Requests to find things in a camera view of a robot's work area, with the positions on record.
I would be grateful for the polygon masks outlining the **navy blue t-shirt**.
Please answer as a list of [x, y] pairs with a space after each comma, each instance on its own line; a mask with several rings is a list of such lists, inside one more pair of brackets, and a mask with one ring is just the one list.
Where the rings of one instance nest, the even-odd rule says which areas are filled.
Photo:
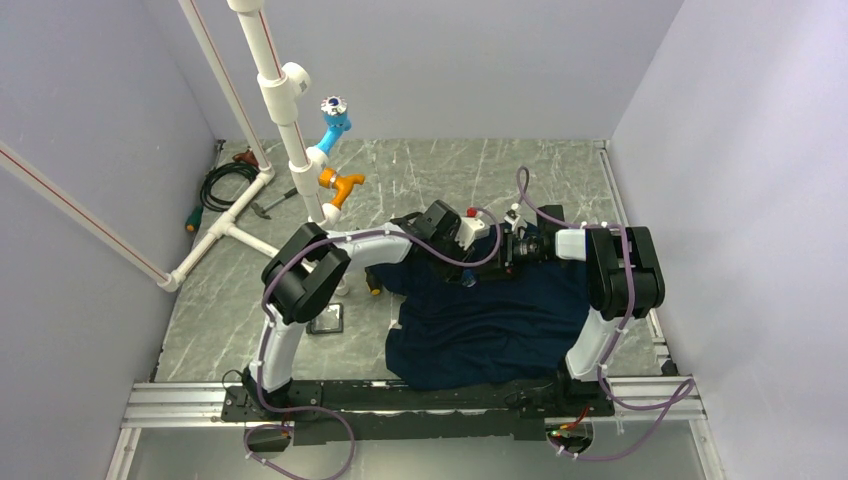
[[414, 252], [371, 271], [403, 297], [385, 340], [387, 369], [418, 390], [538, 379], [555, 374], [589, 311], [586, 265], [530, 263], [512, 278], [467, 287]]

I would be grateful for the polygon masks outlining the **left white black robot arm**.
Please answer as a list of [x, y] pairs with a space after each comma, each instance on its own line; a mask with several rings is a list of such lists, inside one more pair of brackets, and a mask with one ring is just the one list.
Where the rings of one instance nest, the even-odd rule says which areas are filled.
[[371, 229], [331, 231], [314, 222], [300, 226], [261, 274], [265, 322], [257, 353], [243, 374], [248, 407], [264, 420], [285, 411], [306, 326], [329, 305], [349, 270], [400, 264], [424, 254], [454, 273], [489, 232], [481, 214], [463, 216], [442, 201]]

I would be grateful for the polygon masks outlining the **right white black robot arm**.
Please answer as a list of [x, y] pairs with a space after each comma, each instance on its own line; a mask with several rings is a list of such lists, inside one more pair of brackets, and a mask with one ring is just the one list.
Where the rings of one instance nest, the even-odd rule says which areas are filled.
[[496, 255], [473, 269], [475, 278], [511, 278], [530, 264], [585, 265], [587, 317], [564, 356], [569, 377], [550, 391], [555, 409], [574, 415], [590, 399], [584, 382], [603, 378], [630, 321], [646, 317], [664, 302], [665, 282], [652, 233], [646, 226], [578, 225], [542, 218], [529, 234], [503, 228], [501, 235]]

